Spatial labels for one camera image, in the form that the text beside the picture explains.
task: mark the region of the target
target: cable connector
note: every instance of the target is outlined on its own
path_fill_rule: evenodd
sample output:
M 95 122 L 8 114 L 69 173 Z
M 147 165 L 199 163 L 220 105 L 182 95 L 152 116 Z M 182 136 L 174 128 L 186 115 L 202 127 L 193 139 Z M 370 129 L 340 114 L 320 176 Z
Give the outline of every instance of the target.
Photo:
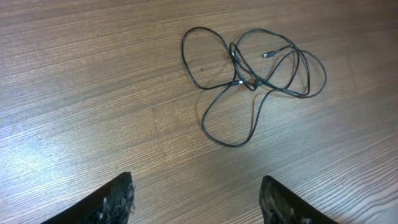
M 277 52 L 275 50 L 271 51 L 271 52 L 267 52 L 265 54 L 262 55 L 262 57 L 264 58 L 270 58 L 273 57 Z
M 235 81 L 232 82 L 232 85 L 239 85 L 239 84 L 242 84 L 242 83 L 243 83 L 242 80 L 235 80 Z

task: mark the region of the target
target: brown wooden tabletop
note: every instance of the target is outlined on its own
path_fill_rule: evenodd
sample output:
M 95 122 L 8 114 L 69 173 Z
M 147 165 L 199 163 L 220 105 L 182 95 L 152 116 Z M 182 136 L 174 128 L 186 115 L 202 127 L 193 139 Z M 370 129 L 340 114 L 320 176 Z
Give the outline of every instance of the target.
M 262 223 L 264 175 L 337 222 L 396 223 L 397 11 L 396 0 L 0 1 L 0 223 L 40 223 L 124 171 L 136 185 L 130 223 Z M 251 141 L 220 146 L 200 120 L 221 89 L 198 89 L 181 59 L 195 26 L 227 43 L 257 27 L 283 34 L 323 62 L 328 84 L 309 99 L 272 94 Z M 253 34 L 241 50 L 265 76 L 280 57 L 261 54 L 283 46 Z M 186 54 L 198 82 L 232 79 L 209 33 L 190 35 Z M 267 91 L 232 86 L 209 132 L 244 140 Z

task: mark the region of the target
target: wood grain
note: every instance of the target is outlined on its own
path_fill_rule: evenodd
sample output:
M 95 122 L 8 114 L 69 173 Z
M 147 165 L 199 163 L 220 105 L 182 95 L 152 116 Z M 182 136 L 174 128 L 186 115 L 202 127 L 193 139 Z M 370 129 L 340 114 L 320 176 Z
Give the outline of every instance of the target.
M 0 223 L 40 223 L 123 171 L 136 184 L 130 223 L 262 223 L 264 175 L 340 223 L 395 223 L 397 10 L 394 0 L 1 1 Z M 251 142 L 221 147 L 199 125 L 221 90 L 197 89 L 181 60 L 195 26 L 227 42 L 255 27 L 284 34 L 322 60 L 329 82 L 315 98 L 271 96 Z M 260 56 L 280 46 L 256 34 L 242 51 L 266 74 L 273 59 Z M 188 38 L 187 60 L 200 83 L 232 76 L 206 32 Z M 210 133 L 244 139 L 266 92 L 234 86 L 208 115 Z

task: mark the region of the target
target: cord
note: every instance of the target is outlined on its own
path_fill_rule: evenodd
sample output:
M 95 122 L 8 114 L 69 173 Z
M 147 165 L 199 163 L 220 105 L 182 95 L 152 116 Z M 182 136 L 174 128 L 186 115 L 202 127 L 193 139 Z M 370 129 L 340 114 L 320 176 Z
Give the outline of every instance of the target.
M 216 35 L 216 36 L 222 41 L 222 43 L 223 43 L 223 45 L 224 45 L 226 51 L 228 52 L 229 56 L 231 57 L 231 61 L 232 61 L 232 64 L 233 64 L 233 66 L 234 66 L 234 69 L 235 69 L 234 76 L 233 76 L 233 78 L 232 78 L 232 80 L 231 80 L 230 82 L 226 82 L 226 83 L 219 84 L 219 85 L 215 85 L 215 86 L 211 86 L 211 87 L 204 87 L 204 86 L 201 86 L 201 85 L 194 79 L 194 77 L 193 77 L 193 75 L 192 75 L 192 73 L 191 73 L 191 71 L 190 71 L 190 69 L 189 69 L 189 67 L 188 67 L 188 63 L 187 63 L 187 61 L 185 60 L 184 46 L 185 46 L 185 40 L 187 39 L 189 33 L 191 33 L 191 32 L 194 31 L 194 30 L 198 30 L 198 29 L 207 30 L 207 31 L 211 32 L 212 34 Z M 241 43 L 241 41 L 242 41 L 248 34 L 253 33 L 253 32 L 262 32 L 262 33 L 266 33 L 266 34 L 270 34 L 270 35 L 275 35 L 275 36 L 278 36 L 278 37 L 280 37 L 280 38 L 286 40 L 286 42 L 288 43 L 287 46 L 282 47 L 282 48 L 279 49 L 279 50 L 273 50 L 273 51 L 270 51 L 270 52 L 265 53 L 265 54 L 263 55 L 264 58 L 273 57 L 274 55 L 276 55 L 277 53 L 279 53 L 280 51 L 282 51 L 282 50 L 284 50 L 284 49 L 291 49 L 291 51 L 290 51 L 289 53 L 287 53 L 286 55 L 284 55 L 284 56 L 281 58 L 281 60 L 279 60 L 279 62 L 276 64 L 275 68 L 270 72 L 270 74 L 269 74 L 269 76 L 268 76 L 267 78 L 262 78 L 262 77 L 260 77 L 260 76 L 250 67 L 250 65 L 249 65 L 248 62 L 244 59 L 244 57 L 243 57 L 243 55 L 242 55 L 242 53 L 241 53 L 241 51 L 239 50 L 239 47 L 238 47 L 239 43 Z M 275 86 L 274 84 L 272 84 L 271 82 L 269 82 L 269 79 L 275 74 L 275 71 L 278 69 L 279 65 L 280 65 L 290 54 L 296 54 L 296 55 L 297 55 L 297 65 L 296 65 L 296 68 L 295 68 L 294 73 L 293 73 L 293 75 L 291 76 L 291 78 L 290 78 L 288 84 L 286 84 L 285 87 L 277 87 L 277 86 Z M 247 31 L 246 33 L 244 33 L 244 34 L 239 38 L 239 40 L 237 41 L 236 44 L 235 44 L 234 42 L 231 42 L 229 45 L 227 45 L 226 42 L 225 42 L 225 40 L 224 40 L 224 38 L 222 38 L 222 36 L 220 36 L 217 32 L 215 32 L 215 31 L 213 31 L 213 30 L 211 30 L 211 29 L 209 29 L 209 28 L 206 28 L 206 27 L 194 27 L 194 28 L 191 28 L 190 30 L 188 30 L 188 31 L 185 33 L 185 35 L 184 35 L 184 37 L 183 37 L 183 39 L 182 39 L 182 43 L 181 43 L 181 55 L 182 55 L 182 60 L 183 60 L 183 62 L 184 62 L 185 68 L 187 69 L 188 75 L 189 75 L 189 77 L 192 79 L 192 82 L 193 82 L 197 87 L 201 88 L 202 90 L 212 90 L 212 89 L 214 89 L 214 88 L 218 88 L 218 87 L 225 86 L 225 89 L 224 89 L 223 91 L 221 91 L 221 93 L 219 93 L 218 96 L 216 96 L 216 98 L 210 103 L 209 107 L 207 107 L 207 110 L 205 111 L 205 113 L 203 114 L 203 117 L 202 117 L 202 119 L 201 119 L 201 127 L 202 127 L 203 132 L 204 132 L 211 140 L 213 140 L 213 141 L 215 141 L 215 142 L 217 142 L 217 143 L 219 143 L 219 144 L 221 144 L 221 145 L 228 146 L 228 147 L 241 147 L 241 146 L 243 146 L 243 145 L 245 145 L 246 143 L 249 142 L 249 140 L 252 138 L 252 136 L 253 136 L 253 134 L 254 134 L 256 128 L 257 128 L 257 123 L 258 123 L 258 120 L 259 120 L 259 117 L 260 117 L 261 108 L 262 108 L 262 106 L 263 106 L 263 104 L 264 104 L 266 98 L 267 98 L 273 91 L 280 91 L 280 92 L 282 92 L 282 93 L 285 93 L 285 94 L 287 94 L 287 95 L 290 95 L 290 96 L 293 96 L 293 97 L 296 97 L 296 98 L 309 98 L 309 97 L 313 97 L 313 96 L 318 95 L 318 94 L 324 89 L 324 87 L 325 87 L 325 85 L 326 85 L 326 81 L 327 81 L 326 69 L 325 69 L 325 67 L 323 66 L 322 62 L 321 62 L 314 54 L 311 54 L 310 52 L 308 52 L 308 51 L 306 51 L 306 50 L 301 50 L 301 49 L 299 49 L 299 48 L 298 48 L 290 39 L 288 39 L 287 37 L 285 37 L 285 36 L 283 36 L 283 35 L 280 35 L 280 34 L 277 34 L 277 33 L 275 33 L 275 32 L 266 30 L 266 29 L 252 29 L 252 30 L 249 30 L 249 31 Z M 313 93 L 313 94 L 310 94 L 310 68 L 309 68 L 309 65 L 308 65 L 308 60 L 307 60 L 307 56 L 306 56 L 306 55 L 309 55 L 309 56 L 313 57 L 313 58 L 320 64 L 320 66 L 321 66 L 321 68 L 322 68 L 322 70 L 323 70 L 323 73 L 324 73 L 324 75 L 325 75 L 325 81 L 323 82 L 322 87 L 321 87 L 316 93 Z M 307 73 L 307 90 L 304 91 L 304 93 L 299 93 L 299 92 L 297 92 L 297 91 L 294 91 L 294 90 L 290 90 L 290 89 L 289 89 L 290 85 L 292 84 L 292 82 L 293 82 L 293 80 L 294 80 L 294 78 L 295 78 L 295 76 L 296 76 L 296 74 L 297 74 L 297 70 L 299 69 L 300 58 L 304 61 L 305 70 L 306 70 L 306 73 Z M 249 74 L 249 75 L 251 75 L 252 77 L 254 77 L 254 81 L 253 81 L 253 82 L 247 81 L 247 80 L 242 76 L 242 72 L 246 72 L 247 74 Z M 257 112 L 256 121 L 254 122 L 254 125 L 253 125 L 252 128 L 251 128 L 251 131 L 250 131 L 250 133 L 249 133 L 248 138 L 247 138 L 245 141 L 243 141 L 243 142 L 241 142 L 241 143 L 239 143 L 239 144 L 228 144 L 228 143 L 225 143 L 225 142 L 223 142 L 223 141 L 220 141 L 220 140 L 215 139 L 213 136 L 211 136 L 211 135 L 209 134 L 209 132 L 208 132 L 208 131 L 206 130 L 206 128 L 205 128 L 205 118 L 206 118 L 206 115 L 208 114 L 209 110 L 211 109 L 211 107 L 216 103 L 216 101 L 217 101 L 226 91 L 228 91 L 228 90 L 231 88 L 231 86 L 233 86 L 233 85 L 240 85 L 240 84 L 245 85 L 250 91 L 255 91 L 255 90 L 257 90 L 257 88 L 258 88 L 259 86 L 261 86 L 261 85 L 268 86 L 268 87 L 271 88 L 272 90 L 270 90 L 270 91 L 265 95 L 265 97 L 262 99 L 261 104 L 260 104 L 260 107 L 259 107 L 258 112 Z

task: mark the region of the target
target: black object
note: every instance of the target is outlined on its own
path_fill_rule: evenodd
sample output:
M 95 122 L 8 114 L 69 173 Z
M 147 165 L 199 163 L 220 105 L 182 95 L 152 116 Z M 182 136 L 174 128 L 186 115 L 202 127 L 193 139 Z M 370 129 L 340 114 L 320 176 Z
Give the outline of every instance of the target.
M 337 224 L 268 175 L 259 202 L 265 224 Z
M 234 69 L 235 69 L 234 76 L 233 76 L 233 78 L 232 78 L 232 80 L 231 80 L 230 82 L 222 83 L 222 84 L 215 85 L 215 86 L 211 86 L 211 87 L 204 87 L 204 86 L 201 86 L 199 83 L 197 83 L 197 81 L 193 78 L 192 73 L 191 73 L 191 71 L 190 71 L 190 69 L 189 69 L 189 67 L 188 67 L 188 63 L 187 63 L 187 61 L 185 60 L 184 46 L 185 46 L 185 40 L 187 39 L 188 34 L 191 33 L 191 32 L 193 32 L 193 31 L 195 31 L 195 30 L 207 30 L 207 31 L 211 32 L 212 34 L 216 35 L 218 38 L 220 38 L 220 40 L 221 40 L 222 43 L 224 44 L 224 47 L 225 47 L 226 51 L 228 52 L 228 55 L 231 57 L 231 61 L 232 61 L 232 64 L 233 64 L 233 66 L 234 66 Z M 244 37 L 247 36 L 248 34 L 251 34 L 251 33 L 254 33 L 254 32 L 262 32 L 262 33 L 265 33 L 265 34 L 275 35 L 275 36 L 277 36 L 277 37 L 280 37 L 280 38 L 286 40 L 286 42 L 288 43 L 287 46 L 282 47 L 282 48 L 279 49 L 279 50 L 273 50 L 273 51 L 270 51 L 270 52 L 268 52 L 268 53 L 266 53 L 266 54 L 263 54 L 263 57 L 264 57 L 264 58 L 273 57 L 275 54 L 279 53 L 279 52 L 282 51 L 282 50 L 291 49 L 291 51 L 290 51 L 289 53 L 287 53 L 286 55 L 284 55 L 284 56 L 279 60 L 279 62 L 276 64 L 275 68 L 270 72 L 270 74 L 268 74 L 268 75 L 267 75 L 266 77 L 264 77 L 264 78 L 262 78 L 261 76 L 259 76 L 258 74 L 255 73 L 255 71 L 250 67 L 250 65 L 248 64 L 248 62 L 244 59 L 244 57 L 243 57 L 241 51 L 240 51 L 239 48 L 238 48 L 238 45 L 241 43 L 241 41 L 244 39 Z M 272 84 L 272 83 L 269 81 L 269 79 L 273 76 L 273 74 L 275 73 L 275 71 L 278 69 L 279 65 L 280 65 L 290 54 L 294 54 L 294 53 L 297 54 L 297 64 L 296 64 L 296 67 L 295 67 L 295 69 L 294 69 L 293 75 L 292 75 L 292 77 L 290 78 L 288 84 L 286 84 L 286 86 L 281 86 L 281 87 L 275 86 L 274 84 Z M 244 34 L 239 38 L 239 40 L 237 41 L 236 44 L 235 44 L 234 42 L 231 42 L 231 43 L 229 44 L 229 47 L 228 47 L 228 45 L 226 44 L 225 40 L 224 40 L 224 39 L 222 38 L 222 36 L 220 36 L 217 32 L 215 32 L 215 31 L 213 31 L 213 30 L 211 30 L 211 29 L 209 29 L 209 28 L 206 28 L 206 27 L 194 27 L 194 28 L 188 30 L 188 31 L 185 33 L 184 37 L 182 38 L 182 43 L 181 43 L 181 55 L 182 55 L 182 60 L 183 60 L 183 62 L 184 62 L 185 68 L 187 69 L 188 75 L 189 75 L 189 77 L 192 79 L 193 83 L 194 83 L 197 87 L 201 88 L 202 90 L 211 90 L 211 89 L 214 89 L 214 88 L 218 88 L 218 87 L 221 87 L 221 86 L 225 86 L 225 89 L 224 89 L 223 91 L 221 91 L 221 93 L 220 93 L 218 96 L 216 96 L 216 98 L 213 100 L 213 102 L 211 102 L 210 106 L 207 108 L 207 110 L 206 110 L 205 113 L 203 114 L 203 117 L 202 117 L 202 119 L 201 119 L 201 128 L 202 128 L 203 132 L 205 132 L 205 134 L 206 134 L 210 139 L 212 139 L 213 141 L 215 141 L 215 142 L 217 142 L 217 143 L 219 143 L 219 144 L 222 144 L 222 145 L 228 146 L 228 147 L 240 147 L 240 146 L 245 145 L 247 142 L 249 142 L 249 140 L 251 139 L 252 135 L 254 134 L 254 131 L 256 130 L 257 122 L 258 122 L 258 119 L 259 119 L 259 116 L 260 116 L 260 111 L 261 111 L 262 105 L 264 104 L 264 101 L 266 100 L 266 98 L 268 97 L 268 95 L 269 95 L 270 93 L 272 93 L 273 91 L 280 91 L 280 92 L 282 92 L 282 93 L 285 93 L 285 94 L 287 94 L 287 95 L 294 96 L 294 97 L 297 97 L 297 98 L 309 98 L 309 97 L 313 97 L 313 96 L 318 95 L 318 94 L 324 89 L 324 87 L 325 87 L 325 85 L 326 85 L 326 81 L 327 81 L 326 69 L 325 69 L 325 67 L 323 66 L 322 62 L 321 62 L 315 55 L 311 54 L 310 52 L 308 52 L 308 51 L 306 51 L 306 50 L 301 50 L 301 49 L 299 49 L 299 48 L 298 48 L 290 39 L 288 39 L 287 37 L 285 37 L 285 36 L 283 36 L 283 35 L 280 35 L 280 34 L 277 34 L 277 33 L 275 33 L 275 32 L 266 30 L 266 29 L 252 29 L 252 30 L 249 30 L 249 31 L 247 31 L 246 33 L 244 33 Z M 311 84 L 310 84 L 310 68 L 309 68 L 309 64 L 308 64 L 307 57 L 306 57 L 305 55 L 309 55 L 309 56 L 313 57 L 313 58 L 319 63 L 319 65 L 321 66 L 321 68 L 322 68 L 322 70 L 323 70 L 323 73 L 324 73 L 324 75 L 325 75 L 325 81 L 323 82 L 322 87 L 321 87 L 317 92 L 312 93 L 312 94 L 310 94 L 310 87 L 311 87 Z M 294 91 L 294 90 L 290 90 L 290 89 L 289 89 L 290 85 L 292 84 L 292 82 L 293 82 L 293 80 L 294 80 L 294 78 L 295 78 L 295 76 L 296 76 L 296 74 L 297 74 L 297 70 L 299 69 L 300 58 L 302 58 L 302 60 L 305 62 L 305 66 L 304 66 L 304 67 L 305 67 L 305 69 L 306 69 L 306 71 L 307 71 L 307 90 L 306 90 L 304 93 L 299 93 L 299 92 L 296 92 L 296 91 Z M 254 79 L 254 81 L 253 81 L 253 82 L 249 82 L 248 80 L 246 80 L 246 79 L 242 76 L 242 73 L 241 73 L 240 69 L 243 70 L 244 72 L 246 72 L 247 74 L 249 74 L 249 75 L 251 76 L 251 78 Z M 233 86 L 233 85 L 240 85 L 240 84 L 245 85 L 245 86 L 246 86 L 249 90 L 251 90 L 251 91 L 257 90 L 257 88 L 258 88 L 259 86 L 261 86 L 261 85 L 265 85 L 265 86 L 271 88 L 271 90 L 265 95 L 265 97 L 264 97 L 264 98 L 262 99 L 262 101 L 261 101 L 259 110 L 258 110 L 258 112 L 257 112 L 256 121 L 254 122 L 254 125 L 253 125 L 252 128 L 251 128 L 251 131 L 250 131 L 250 133 L 249 133 L 248 138 L 247 138 L 245 141 L 243 141 L 243 142 L 241 142 L 241 143 L 238 143 L 238 144 L 229 144 L 229 143 L 225 143 L 225 142 L 223 142 L 223 141 L 220 141 L 220 140 L 215 139 L 213 136 L 211 136 L 211 135 L 208 133 L 208 131 L 207 131 L 206 128 L 205 128 L 205 118 L 206 118 L 206 115 L 207 115 L 207 113 L 209 112 L 210 108 L 216 103 L 216 101 L 217 101 L 229 88 L 231 88 L 231 86 Z
M 43 222 L 126 224 L 134 208 L 134 186 L 130 172 L 123 172 L 98 190 Z

